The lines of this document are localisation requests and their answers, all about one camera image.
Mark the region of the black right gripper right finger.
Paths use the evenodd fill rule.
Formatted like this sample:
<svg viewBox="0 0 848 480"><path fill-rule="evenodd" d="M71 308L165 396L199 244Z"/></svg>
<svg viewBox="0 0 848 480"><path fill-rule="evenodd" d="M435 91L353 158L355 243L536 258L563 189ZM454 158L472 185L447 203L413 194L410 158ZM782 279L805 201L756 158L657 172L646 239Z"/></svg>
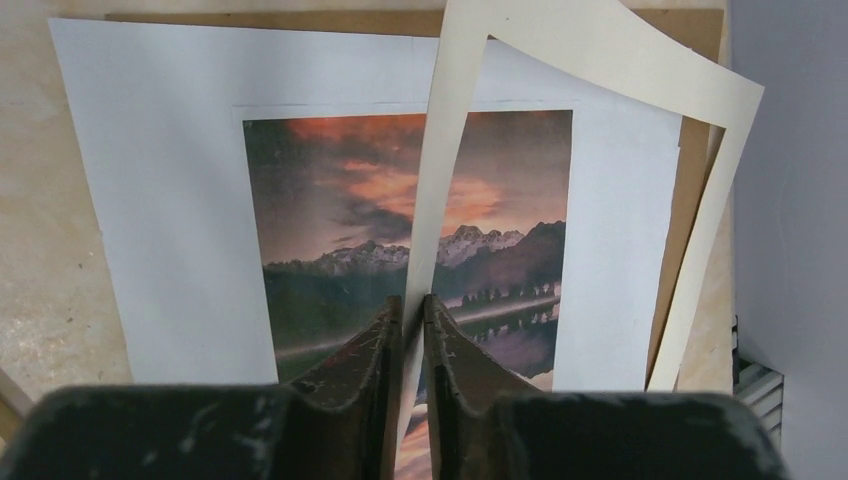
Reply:
<svg viewBox="0 0 848 480"><path fill-rule="evenodd" d="M546 392L423 301L437 479L785 479L743 403L706 392Z"/></svg>

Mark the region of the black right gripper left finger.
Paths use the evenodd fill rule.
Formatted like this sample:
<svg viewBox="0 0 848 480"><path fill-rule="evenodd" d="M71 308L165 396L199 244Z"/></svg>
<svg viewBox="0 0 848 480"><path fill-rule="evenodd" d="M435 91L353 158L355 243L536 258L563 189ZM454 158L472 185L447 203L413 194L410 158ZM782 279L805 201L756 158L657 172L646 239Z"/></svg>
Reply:
<svg viewBox="0 0 848 480"><path fill-rule="evenodd" d="M5 479L389 479L402 305L284 384L78 386L43 398Z"/></svg>

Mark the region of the white paper sheet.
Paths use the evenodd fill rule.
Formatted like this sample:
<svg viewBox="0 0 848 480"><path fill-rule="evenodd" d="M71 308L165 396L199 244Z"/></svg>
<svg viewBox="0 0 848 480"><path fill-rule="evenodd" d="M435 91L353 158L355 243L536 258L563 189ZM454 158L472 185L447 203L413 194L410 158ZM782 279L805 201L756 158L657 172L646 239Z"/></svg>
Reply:
<svg viewBox="0 0 848 480"><path fill-rule="evenodd" d="M434 38L54 18L133 379L266 383L269 316L239 121L421 113ZM643 388L679 114L491 40L473 107L576 111L558 391Z"/></svg>

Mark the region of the white mat board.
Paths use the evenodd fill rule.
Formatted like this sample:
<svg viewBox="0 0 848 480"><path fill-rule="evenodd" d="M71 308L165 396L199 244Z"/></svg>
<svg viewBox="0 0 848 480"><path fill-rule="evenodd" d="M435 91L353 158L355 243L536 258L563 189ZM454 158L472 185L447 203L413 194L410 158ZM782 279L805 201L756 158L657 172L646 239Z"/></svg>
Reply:
<svg viewBox="0 0 848 480"><path fill-rule="evenodd" d="M709 255L763 89L671 39L617 1L451 1L427 108L403 314L408 344L397 430L412 414L422 366L419 311L430 292L438 230L486 40L617 94L719 127L724 134L670 298L647 387L678 379Z"/></svg>

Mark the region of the brown cardboard backing board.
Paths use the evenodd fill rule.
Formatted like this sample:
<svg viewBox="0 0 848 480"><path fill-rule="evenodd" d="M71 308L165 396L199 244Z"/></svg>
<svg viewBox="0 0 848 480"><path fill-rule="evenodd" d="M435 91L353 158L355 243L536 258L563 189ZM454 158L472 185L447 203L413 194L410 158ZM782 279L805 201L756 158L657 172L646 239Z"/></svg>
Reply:
<svg viewBox="0 0 848 480"><path fill-rule="evenodd" d="M627 7L677 42L701 56L722 63L726 59L726 8L724 1L629 1ZM382 33L435 37L440 33L443 9L423 10L324 10L289 12L141 13L112 12L110 21L175 23L184 25L322 30L346 33ZM684 243L694 223L713 150L715 128L684 119L681 153L673 197L671 229L666 246L657 307L667 311L669 288L679 269L671 261L683 257ZM681 391L732 389L732 253L730 215L725 213L707 264L688 344L677 381Z"/></svg>

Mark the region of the sunset cloud photo print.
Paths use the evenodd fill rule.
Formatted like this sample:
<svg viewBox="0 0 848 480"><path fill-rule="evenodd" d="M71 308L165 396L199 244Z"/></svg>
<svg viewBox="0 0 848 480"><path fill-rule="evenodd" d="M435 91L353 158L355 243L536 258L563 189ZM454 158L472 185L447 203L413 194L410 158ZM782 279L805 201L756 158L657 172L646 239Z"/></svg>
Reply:
<svg viewBox="0 0 848 480"><path fill-rule="evenodd" d="M461 331L541 390L553 383L574 114L467 117L432 281ZM277 375L319 408L363 416L368 353L349 347L404 293L425 117L243 123Z"/></svg>

